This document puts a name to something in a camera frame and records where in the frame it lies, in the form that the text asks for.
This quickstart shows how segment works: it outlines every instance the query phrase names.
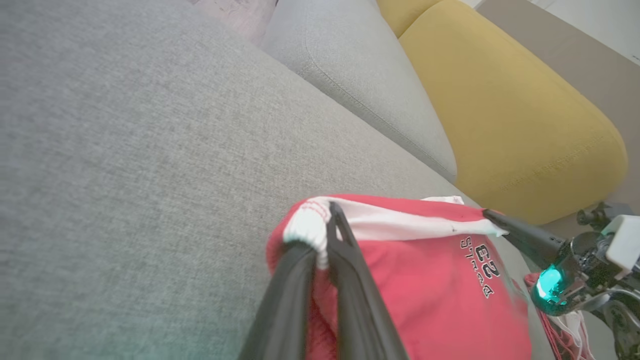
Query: red t-shirt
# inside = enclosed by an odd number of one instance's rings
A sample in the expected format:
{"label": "red t-shirt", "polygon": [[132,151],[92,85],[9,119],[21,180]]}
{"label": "red t-shirt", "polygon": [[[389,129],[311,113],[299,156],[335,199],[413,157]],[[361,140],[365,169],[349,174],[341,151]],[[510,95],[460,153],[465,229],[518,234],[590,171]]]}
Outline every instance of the red t-shirt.
{"label": "red t-shirt", "polygon": [[[363,195],[305,200],[269,239],[272,273],[288,234],[321,238],[329,201],[343,209],[411,359],[531,358],[526,300],[486,236],[504,232],[481,209]],[[336,359],[337,290],[325,268],[309,322],[307,359]]]}

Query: sofa seam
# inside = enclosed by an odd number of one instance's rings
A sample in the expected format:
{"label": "sofa seam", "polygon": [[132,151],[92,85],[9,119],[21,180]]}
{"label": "sofa seam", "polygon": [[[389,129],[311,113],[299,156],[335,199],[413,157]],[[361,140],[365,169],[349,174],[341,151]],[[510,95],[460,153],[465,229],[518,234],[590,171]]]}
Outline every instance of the sofa seam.
{"label": "sofa seam", "polygon": [[567,155],[565,155],[565,156],[563,156],[563,157],[561,157],[559,159],[556,159],[556,160],[554,160],[554,161],[552,161],[552,162],[550,162],[550,163],[548,163],[548,164],[546,164],[544,166],[536,168],[528,176],[522,176],[522,177],[518,177],[516,179],[510,180],[506,184],[501,185],[501,186],[497,187],[496,189],[485,193],[482,196],[483,197],[487,197],[487,196],[493,196],[494,194],[498,194],[498,193],[508,192],[512,188],[515,188],[518,185],[527,182],[528,180],[536,179],[537,177],[539,177],[541,175],[554,173],[554,171],[552,169],[554,167],[556,167],[556,165],[562,164],[562,163],[566,163],[567,161],[576,158],[578,154],[589,152],[593,147],[595,147],[598,144],[602,143],[604,140],[605,140],[604,135],[592,137],[590,139],[590,141],[587,142],[587,144],[579,147],[578,149],[575,149],[570,154],[567,154]]}
{"label": "sofa seam", "polygon": [[324,72],[324,70],[319,67],[314,59],[314,57],[311,55],[311,52],[308,49],[307,46],[307,36],[308,36],[308,6],[305,8],[305,30],[304,30],[304,35],[303,35],[303,45],[305,48],[305,52],[307,53],[309,60],[311,60],[311,63],[309,65],[307,65],[304,69],[305,72],[308,72],[311,67],[315,67],[324,77],[326,77],[330,84],[335,87],[337,90],[341,91],[343,94],[347,95],[347,98],[349,98],[349,100],[351,102],[353,102],[356,106],[361,107],[362,109],[364,109],[365,111],[368,111],[369,113],[373,114],[374,117],[378,118],[382,124],[384,124],[385,126],[387,126],[389,129],[391,129],[392,131],[395,131],[402,139],[404,139],[406,142],[408,142],[410,145],[413,145],[417,150],[419,150],[419,152],[423,153],[427,158],[431,159],[433,162],[435,162],[441,170],[449,173],[450,175],[452,175],[454,177],[454,180],[458,177],[458,170],[456,167],[456,171],[455,172],[451,172],[450,170],[448,170],[446,167],[444,167],[438,160],[434,159],[434,157],[432,157],[431,155],[429,155],[422,147],[418,146],[415,142],[413,142],[411,139],[409,139],[405,134],[403,134],[402,132],[400,132],[398,129],[396,129],[394,126],[392,126],[391,124],[389,124],[386,120],[384,120],[382,117],[380,117],[378,114],[376,114],[375,112],[373,112],[371,109],[369,109],[368,107],[366,107],[364,104],[362,104],[358,99],[356,99],[355,97],[353,97],[353,95],[351,95],[349,92],[347,92],[345,89],[343,89],[335,80],[333,80],[329,75],[327,75],[327,73]]}
{"label": "sofa seam", "polygon": [[296,74],[302,78],[304,75],[306,75],[309,72],[309,70],[311,69],[311,67],[313,67],[313,65],[314,64],[309,63],[307,66],[300,69],[300,71],[296,72]]}

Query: teal light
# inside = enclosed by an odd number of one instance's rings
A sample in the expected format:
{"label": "teal light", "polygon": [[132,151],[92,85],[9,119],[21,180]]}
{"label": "teal light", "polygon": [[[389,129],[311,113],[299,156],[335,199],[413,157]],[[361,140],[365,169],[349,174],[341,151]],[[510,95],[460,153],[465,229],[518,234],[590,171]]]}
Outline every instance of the teal light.
{"label": "teal light", "polygon": [[540,278],[536,283],[538,289],[538,295],[545,302],[552,302],[557,304],[560,301],[559,287],[562,281],[562,274],[556,269],[554,265],[551,265],[548,269],[540,274]]}

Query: sofa cushion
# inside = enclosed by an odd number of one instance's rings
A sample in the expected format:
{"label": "sofa cushion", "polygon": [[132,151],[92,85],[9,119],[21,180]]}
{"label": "sofa cushion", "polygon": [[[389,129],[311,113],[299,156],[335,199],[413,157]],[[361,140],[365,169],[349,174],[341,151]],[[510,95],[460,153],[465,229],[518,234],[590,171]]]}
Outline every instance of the sofa cushion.
{"label": "sofa cushion", "polygon": [[400,37],[428,8],[441,0],[378,0],[380,13],[391,30]]}
{"label": "sofa cushion", "polygon": [[400,38],[480,205],[544,224],[605,199],[627,152],[611,121],[469,6],[445,0]]}
{"label": "sofa cushion", "polygon": [[235,359],[295,202],[462,195],[186,1],[3,11],[0,359]]}
{"label": "sofa cushion", "polygon": [[262,47],[447,180],[455,180],[456,161],[442,125],[371,0],[280,0]]}

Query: gray sofa cushion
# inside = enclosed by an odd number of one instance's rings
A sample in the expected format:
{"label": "gray sofa cushion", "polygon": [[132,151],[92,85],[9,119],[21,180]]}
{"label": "gray sofa cushion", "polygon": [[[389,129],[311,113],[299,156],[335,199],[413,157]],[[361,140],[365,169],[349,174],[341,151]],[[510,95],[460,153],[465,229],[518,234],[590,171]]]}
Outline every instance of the gray sofa cushion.
{"label": "gray sofa cushion", "polygon": [[234,359],[295,202],[460,194],[186,1],[14,1],[0,26],[0,359]]}
{"label": "gray sofa cushion", "polygon": [[279,0],[262,48],[454,182],[449,140],[371,0]]}

